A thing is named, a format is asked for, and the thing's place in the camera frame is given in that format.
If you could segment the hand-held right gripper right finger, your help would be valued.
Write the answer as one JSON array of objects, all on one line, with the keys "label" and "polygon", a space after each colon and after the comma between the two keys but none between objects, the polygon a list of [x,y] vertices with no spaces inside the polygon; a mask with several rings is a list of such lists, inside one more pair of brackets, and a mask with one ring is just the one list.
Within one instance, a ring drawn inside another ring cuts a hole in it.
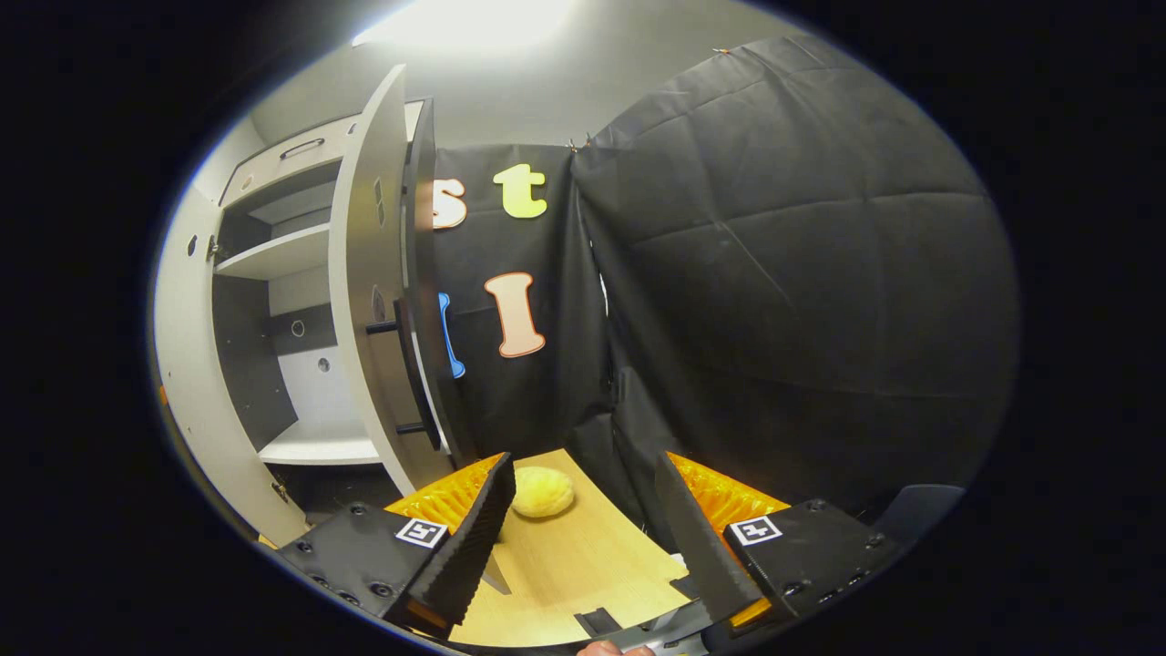
[{"label": "hand-held right gripper right finger", "polygon": [[784,501],[673,451],[658,454],[654,485],[719,643],[831,611],[912,546],[899,519],[858,519],[823,496]]}]

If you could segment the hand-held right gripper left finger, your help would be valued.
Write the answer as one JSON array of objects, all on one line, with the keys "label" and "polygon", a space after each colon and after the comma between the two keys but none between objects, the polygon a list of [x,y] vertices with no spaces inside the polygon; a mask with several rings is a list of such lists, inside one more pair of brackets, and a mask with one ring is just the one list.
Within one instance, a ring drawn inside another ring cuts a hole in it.
[{"label": "hand-held right gripper left finger", "polygon": [[276,553],[342,602],[449,639],[477,594],[517,493],[510,453],[386,507],[353,502]]}]

